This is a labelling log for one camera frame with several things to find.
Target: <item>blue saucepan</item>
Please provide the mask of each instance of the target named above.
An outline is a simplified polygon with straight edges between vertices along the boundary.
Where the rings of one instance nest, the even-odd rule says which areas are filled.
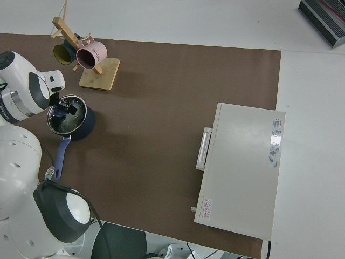
[[[48,110],[47,123],[49,128],[55,134],[63,137],[56,158],[55,180],[61,178],[65,151],[71,140],[85,138],[91,133],[95,125],[95,115],[93,111],[86,106],[84,100],[79,96],[67,95],[61,97],[61,100],[67,105],[73,105],[77,111],[75,115],[72,115],[54,106],[50,107]]]

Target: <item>dark green mug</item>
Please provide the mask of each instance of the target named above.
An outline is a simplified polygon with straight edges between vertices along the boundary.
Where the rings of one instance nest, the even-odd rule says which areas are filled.
[[[53,49],[53,52],[56,60],[63,65],[69,65],[76,60],[77,51],[67,40],[64,40],[63,43],[56,45]]]

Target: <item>metal pot rim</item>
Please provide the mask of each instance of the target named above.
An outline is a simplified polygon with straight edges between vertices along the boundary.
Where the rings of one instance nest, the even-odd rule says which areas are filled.
[[[61,99],[61,100],[66,100],[66,99],[68,99],[68,98],[70,98],[70,97],[74,97],[74,98],[79,99],[80,101],[82,101],[82,103],[83,103],[83,105],[84,105],[84,107],[85,107],[85,115],[84,115],[84,118],[83,118],[82,122],[81,122],[81,123],[79,124],[79,126],[78,126],[77,128],[75,128],[74,130],[69,131],[69,132],[66,132],[66,133],[57,132],[56,130],[54,130],[54,129],[52,128],[52,126],[50,125],[50,122],[49,122],[50,114],[52,113],[52,111],[53,111],[53,109],[54,109],[54,107],[51,106],[51,107],[49,108],[49,110],[48,110],[48,113],[47,113],[47,124],[48,124],[48,127],[50,128],[50,130],[51,130],[52,132],[54,132],[55,134],[59,135],[59,136],[72,135],[74,132],[77,131],[77,129],[79,129],[79,128],[82,126],[82,124],[84,123],[84,121],[86,120],[86,117],[87,117],[87,106],[86,106],[85,101],[84,101],[81,97],[76,96],[75,94],[68,94],[68,95],[66,95],[66,96],[62,96],[60,99]]]

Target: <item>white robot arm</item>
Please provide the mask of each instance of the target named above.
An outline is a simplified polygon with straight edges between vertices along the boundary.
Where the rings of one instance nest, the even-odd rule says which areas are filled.
[[[0,54],[0,79],[0,258],[57,258],[87,230],[89,206],[52,181],[38,185],[40,143],[11,124],[44,111],[65,82],[60,71],[39,72],[11,51]]]
[[[0,54],[0,125],[15,124],[44,111],[50,96],[65,88],[60,71],[39,72],[21,55]]]

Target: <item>saucepan handle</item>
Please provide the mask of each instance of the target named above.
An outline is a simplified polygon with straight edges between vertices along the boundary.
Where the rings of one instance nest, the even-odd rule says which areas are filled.
[[[60,143],[60,146],[58,148],[58,154],[57,154],[56,162],[55,162],[55,175],[54,175],[55,180],[59,180],[62,176],[65,151],[68,145],[70,144],[70,142],[71,142],[71,136],[63,137]]]

